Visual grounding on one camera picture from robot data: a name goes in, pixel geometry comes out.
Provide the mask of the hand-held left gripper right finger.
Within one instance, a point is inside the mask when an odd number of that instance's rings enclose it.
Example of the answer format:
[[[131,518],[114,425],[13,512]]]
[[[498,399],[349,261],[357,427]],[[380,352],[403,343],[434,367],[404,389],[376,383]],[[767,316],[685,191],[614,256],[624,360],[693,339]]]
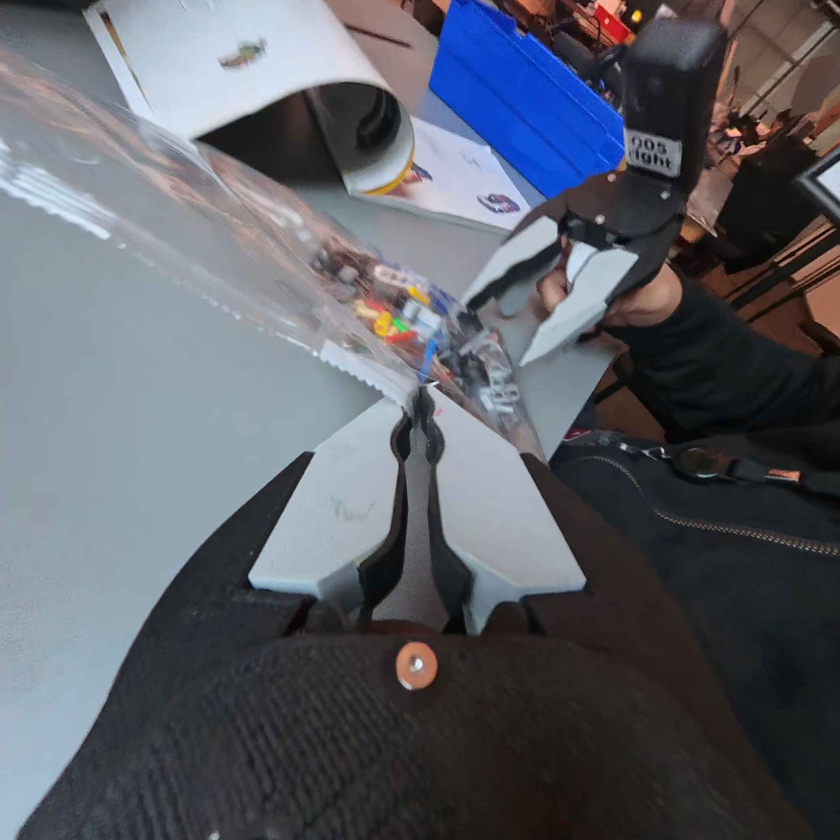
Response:
[[[517,448],[422,390],[433,579],[449,618],[481,634],[503,603],[582,592],[585,575]]]

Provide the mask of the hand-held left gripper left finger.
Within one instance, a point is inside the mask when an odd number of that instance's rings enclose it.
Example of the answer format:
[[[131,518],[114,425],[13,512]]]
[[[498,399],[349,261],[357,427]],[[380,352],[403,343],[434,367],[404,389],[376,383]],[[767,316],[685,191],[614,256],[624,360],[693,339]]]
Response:
[[[256,590],[372,608],[403,572],[411,421],[381,399],[311,454],[248,573]]]

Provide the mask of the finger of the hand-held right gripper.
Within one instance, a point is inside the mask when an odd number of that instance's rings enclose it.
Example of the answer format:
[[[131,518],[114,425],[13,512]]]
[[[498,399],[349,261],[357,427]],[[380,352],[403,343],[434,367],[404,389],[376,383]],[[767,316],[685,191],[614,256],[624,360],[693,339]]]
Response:
[[[551,216],[535,217],[490,256],[465,291],[463,306],[477,312],[494,301],[501,312],[521,311],[537,281],[551,271],[562,252],[559,222]]]
[[[638,255],[624,248],[598,250],[572,243],[560,263],[536,285],[546,316],[524,351],[520,366],[576,340],[605,316],[609,300]]]

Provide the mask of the clear plastic bag of lego pieces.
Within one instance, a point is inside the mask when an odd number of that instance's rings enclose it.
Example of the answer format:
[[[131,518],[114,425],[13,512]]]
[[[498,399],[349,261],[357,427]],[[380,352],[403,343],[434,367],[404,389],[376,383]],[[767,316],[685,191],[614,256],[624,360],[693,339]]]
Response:
[[[409,408],[434,385],[545,459],[497,329],[300,195],[2,49],[2,198]]]

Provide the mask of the person's right forearm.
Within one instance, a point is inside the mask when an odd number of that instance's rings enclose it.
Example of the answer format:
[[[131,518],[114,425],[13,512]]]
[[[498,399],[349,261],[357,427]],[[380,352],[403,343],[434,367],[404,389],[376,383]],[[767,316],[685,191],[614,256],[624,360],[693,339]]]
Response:
[[[729,305],[665,268],[641,292],[679,290],[679,304],[612,310],[605,330],[691,439],[742,437],[788,459],[838,468],[838,357],[814,357],[756,332]]]

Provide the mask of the person's right hand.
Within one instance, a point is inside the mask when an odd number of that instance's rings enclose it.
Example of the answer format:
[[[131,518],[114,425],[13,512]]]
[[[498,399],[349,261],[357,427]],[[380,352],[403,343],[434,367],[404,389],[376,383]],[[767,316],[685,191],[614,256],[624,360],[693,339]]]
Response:
[[[566,299],[569,281],[563,267],[558,267],[537,282],[542,308],[547,313]],[[670,318],[683,298],[683,284],[678,275],[664,265],[647,285],[626,293],[608,309],[604,318],[578,337],[588,337],[603,328],[650,328]]]

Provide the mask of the blue plastic bin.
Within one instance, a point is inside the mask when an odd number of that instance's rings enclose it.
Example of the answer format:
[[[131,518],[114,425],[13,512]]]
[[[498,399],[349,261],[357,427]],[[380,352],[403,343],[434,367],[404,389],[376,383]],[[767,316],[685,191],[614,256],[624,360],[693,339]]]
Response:
[[[429,89],[546,197],[615,170],[623,118],[514,19],[453,1]]]

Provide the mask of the black framed monitor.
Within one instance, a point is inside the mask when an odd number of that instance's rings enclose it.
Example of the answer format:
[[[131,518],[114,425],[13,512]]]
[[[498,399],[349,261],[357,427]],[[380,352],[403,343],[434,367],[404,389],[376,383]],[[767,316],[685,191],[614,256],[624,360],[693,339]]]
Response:
[[[839,145],[801,173],[794,183],[819,214],[839,228]]]

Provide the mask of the black badge reel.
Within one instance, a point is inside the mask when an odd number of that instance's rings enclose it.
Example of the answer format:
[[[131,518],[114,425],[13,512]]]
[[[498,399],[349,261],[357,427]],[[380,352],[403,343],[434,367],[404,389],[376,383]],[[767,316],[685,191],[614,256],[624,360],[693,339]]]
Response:
[[[619,442],[616,446],[628,455],[667,462],[678,476],[696,484],[729,483],[787,487],[814,496],[839,499],[837,471],[806,472],[772,468],[702,446],[667,448],[662,445],[642,446],[626,442]]]

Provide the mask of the person's black jacket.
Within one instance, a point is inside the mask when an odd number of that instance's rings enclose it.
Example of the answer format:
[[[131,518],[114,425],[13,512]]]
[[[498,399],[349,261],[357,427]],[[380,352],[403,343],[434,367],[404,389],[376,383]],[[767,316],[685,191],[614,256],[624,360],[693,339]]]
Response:
[[[786,797],[815,837],[838,838],[838,499],[696,484],[619,442],[654,445],[588,433],[562,444],[552,467],[641,548]],[[838,472],[743,437],[667,448],[689,446],[772,468]]]

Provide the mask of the white instruction booklet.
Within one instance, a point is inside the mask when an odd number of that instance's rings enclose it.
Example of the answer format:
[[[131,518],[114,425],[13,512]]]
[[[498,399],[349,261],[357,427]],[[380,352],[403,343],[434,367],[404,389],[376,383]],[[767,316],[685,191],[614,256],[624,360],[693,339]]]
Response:
[[[436,47],[389,2],[105,1],[82,16],[129,109],[182,140],[302,95],[348,194],[505,233],[530,210],[488,145],[419,117]]]

